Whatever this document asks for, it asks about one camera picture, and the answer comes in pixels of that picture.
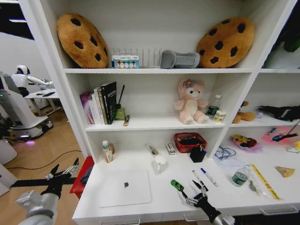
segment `cookie pillow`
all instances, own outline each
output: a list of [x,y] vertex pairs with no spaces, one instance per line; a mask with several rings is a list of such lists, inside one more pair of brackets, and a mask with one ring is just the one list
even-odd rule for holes
[[63,49],[80,67],[107,66],[107,45],[88,19],[75,13],[64,14],[57,21],[57,33]]
[[254,40],[255,29],[245,17],[232,17],[213,26],[197,46],[199,66],[228,68],[245,57]]

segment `book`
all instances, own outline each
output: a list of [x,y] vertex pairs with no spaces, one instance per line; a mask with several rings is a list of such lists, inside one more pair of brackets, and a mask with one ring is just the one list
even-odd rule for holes
[[101,95],[101,87],[95,88],[94,93],[95,93],[95,99],[96,99],[97,106],[98,106],[98,112],[100,114],[101,123],[107,124],[106,114],[105,114],[105,110],[104,110],[104,104],[103,103],[101,104],[101,101],[103,101],[102,95]]
[[94,122],[95,122],[95,124],[104,124],[104,123],[102,123],[101,118],[100,118],[100,112],[99,112],[99,108],[97,105],[95,93],[92,93],[92,100],[93,100],[93,105],[94,105],[94,113],[95,113],[95,117],[96,117],[96,118],[94,118]]
[[117,82],[102,84],[101,95],[104,102],[107,124],[112,124],[117,112]]
[[92,113],[90,111],[89,100],[91,99],[90,92],[84,92],[80,95],[81,104],[83,106],[84,114],[88,124],[95,124]]
[[95,110],[98,111],[98,108],[95,108],[93,98],[89,99],[90,112],[92,114],[95,124],[100,124],[100,118],[97,117]]

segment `small jar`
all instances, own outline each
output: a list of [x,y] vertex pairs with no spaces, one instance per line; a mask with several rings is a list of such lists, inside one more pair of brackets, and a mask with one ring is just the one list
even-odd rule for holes
[[218,123],[222,123],[224,120],[224,117],[226,115],[226,112],[223,110],[218,110],[216,111],[215,117],[214,117],[214,121],[218,122]]

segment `black book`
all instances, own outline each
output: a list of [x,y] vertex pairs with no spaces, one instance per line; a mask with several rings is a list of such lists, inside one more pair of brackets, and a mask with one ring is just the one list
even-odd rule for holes
[[117,82],[107,82],[101,85],[107,124],[112,124],[117,113]]

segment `pink teddy bear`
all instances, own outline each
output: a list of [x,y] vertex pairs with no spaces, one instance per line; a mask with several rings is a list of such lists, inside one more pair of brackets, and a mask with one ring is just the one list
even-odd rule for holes
[[200,100],[204,93],[204,82],[181,79],[178,85],[181,100],[175,103],[175,109],[180,110],[180,120],[184,124],[190,124],[193,120],[198,123],[206,123],[209,117],[198,108],[205,108],[207,101]]

